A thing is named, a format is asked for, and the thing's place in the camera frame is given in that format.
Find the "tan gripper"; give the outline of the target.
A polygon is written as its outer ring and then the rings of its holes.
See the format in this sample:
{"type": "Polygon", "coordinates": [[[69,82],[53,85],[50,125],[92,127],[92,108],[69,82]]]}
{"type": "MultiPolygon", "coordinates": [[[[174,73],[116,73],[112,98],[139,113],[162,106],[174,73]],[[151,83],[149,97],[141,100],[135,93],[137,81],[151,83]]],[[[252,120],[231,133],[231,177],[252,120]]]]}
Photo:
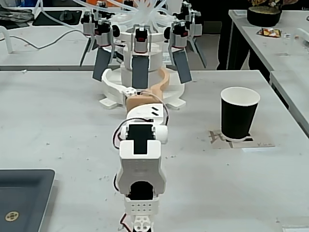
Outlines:
{"type": "Polygon", "coordinates": [[[109,93],[128,96],[126,99],[126,112],[129,113],[129,111],[138,106],[159,103],[159,100],[152,94],[163,96],[164,90],[169,86],[170,73],[166,68],[160,68],[158,74],[161,78],[160,82],[137,95],[134,88],[126,87],[122,84],[121,72],[119,70],[106,69],[102,74],[101,81],[107,87],[109,93]]]}

